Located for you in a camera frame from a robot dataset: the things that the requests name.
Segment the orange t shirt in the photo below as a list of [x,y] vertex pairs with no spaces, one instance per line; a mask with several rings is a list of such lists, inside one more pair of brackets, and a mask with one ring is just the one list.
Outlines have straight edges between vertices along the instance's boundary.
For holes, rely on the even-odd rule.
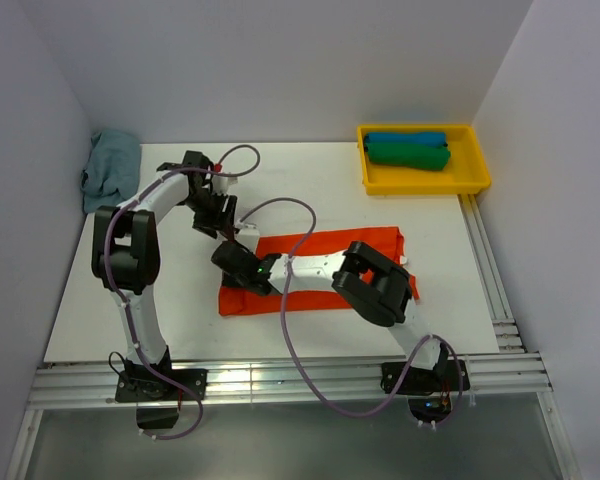
[[[256,254],[260,257],[272,253],[286,254],[301,238],[300,233],[262,237],[258,241]],[[330,254],[348,248],[353,241],[369,244],[396,263],[406,262],[405,239],[397,226],[315,232],[300,246],[298,253],[301,256]],[[218,312],[222,317],[277,313],[280,306],[279,295],[262,297],[243,288],[227,286],[222,286],[218,293]],[[293,292],[287,299],[287,310],[290,312],[348,307],[347,302],[333,290]]]

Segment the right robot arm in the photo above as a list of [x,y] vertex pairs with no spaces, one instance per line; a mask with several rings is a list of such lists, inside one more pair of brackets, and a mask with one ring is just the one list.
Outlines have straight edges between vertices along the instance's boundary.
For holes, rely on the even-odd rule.
[[211,261],[232,286],[263,298],[278,298],[282,320],[292,310],[294,294],[306,310],[310,297],[334,293],[362,319],[391,334],[410,359],[418,386],[432,390],[447,377],[449,349],[418,318],[412,276],[364,242],[354,241],[347,249],[329,254],[290,252],[259,258],[246,247],[225,241]]

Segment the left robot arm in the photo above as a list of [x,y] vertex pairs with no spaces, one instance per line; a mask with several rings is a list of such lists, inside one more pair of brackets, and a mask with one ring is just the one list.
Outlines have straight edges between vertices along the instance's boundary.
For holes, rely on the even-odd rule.
[[91,269],[115,299],[127,341],[126,381],[152,399],[175,386],[169,348],[160,331],[154,300],[161,255],[158,224],[177,206],[194,213],[193,228],[211,238],[233,240],[237,198],[229,195],[235,174],[199,151],[180,163],[164,163],[156,178],[130,200],[100,207],[94,216]]

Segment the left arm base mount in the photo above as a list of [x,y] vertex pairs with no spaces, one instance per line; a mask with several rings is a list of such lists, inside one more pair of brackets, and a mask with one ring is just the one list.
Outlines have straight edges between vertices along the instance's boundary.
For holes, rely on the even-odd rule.
[[159,433],[171,430],[179,420],[184,401],[203,400],[207,385],[206,369],[173,369],[169,353],[153,368],[179,384],[174,386],[149,372],[145,366],[111,352],[108,366],[117,376],[114,400],[136,404],[136,424],[140,429]]

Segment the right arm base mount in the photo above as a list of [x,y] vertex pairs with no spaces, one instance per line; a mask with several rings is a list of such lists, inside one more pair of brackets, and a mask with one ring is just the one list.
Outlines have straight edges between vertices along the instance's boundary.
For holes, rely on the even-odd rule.
[[410,413],[417,422],[437,425],[453,410],[453,396],[469,392],[471,383],[464,361],[457,370],[453,361],[445,361],[433,370],[411,367],[397,390],[408,398]]

